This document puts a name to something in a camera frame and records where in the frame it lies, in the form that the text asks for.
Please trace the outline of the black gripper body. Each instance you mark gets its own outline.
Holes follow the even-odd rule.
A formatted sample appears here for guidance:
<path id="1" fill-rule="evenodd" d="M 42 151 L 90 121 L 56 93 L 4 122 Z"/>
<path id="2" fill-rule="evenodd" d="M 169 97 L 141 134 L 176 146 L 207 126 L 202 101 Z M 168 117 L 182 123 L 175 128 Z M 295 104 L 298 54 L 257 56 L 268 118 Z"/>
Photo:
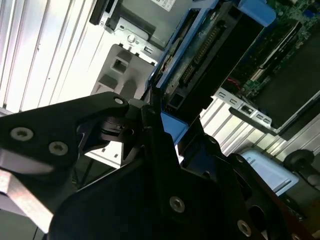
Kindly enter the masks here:
<path id="1" fill-rule="evenodd" d="M 70 196 L 50 223 L 51 240 L 207 240 L 218 195 L 181 168 L 160 120 L 123 132 L 125 165 Z"/>

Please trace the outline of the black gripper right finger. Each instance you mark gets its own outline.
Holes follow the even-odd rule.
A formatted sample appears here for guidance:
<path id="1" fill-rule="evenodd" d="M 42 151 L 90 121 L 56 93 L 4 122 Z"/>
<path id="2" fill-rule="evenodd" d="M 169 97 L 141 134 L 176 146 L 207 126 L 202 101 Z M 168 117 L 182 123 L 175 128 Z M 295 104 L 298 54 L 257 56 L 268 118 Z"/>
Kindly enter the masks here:
<path id="1" fill-rule="evenodd" d="M 226 240 L 308 240 L 309 231 L 251 165 L 237 153 L 225 156 L 197 118 L 181 140 L 183 167 L 214 186 L 213 209 Z"/>

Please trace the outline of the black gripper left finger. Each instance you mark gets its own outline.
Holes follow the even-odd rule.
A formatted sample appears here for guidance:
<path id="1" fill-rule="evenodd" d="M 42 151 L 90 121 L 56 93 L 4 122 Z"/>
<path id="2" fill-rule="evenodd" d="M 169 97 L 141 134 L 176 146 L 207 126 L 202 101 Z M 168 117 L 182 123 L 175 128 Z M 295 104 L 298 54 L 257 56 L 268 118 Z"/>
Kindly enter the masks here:
<path id="1" fill-rule="evenodd" d="M 162 122 L 158 91 L 149 103 L 105 92 L 7 115 L 0 119 L 0 167 L 36 199 L 48 199 L 81 155 L 111 141 L 123 144 L 126 129 L 154 120 Z"/>

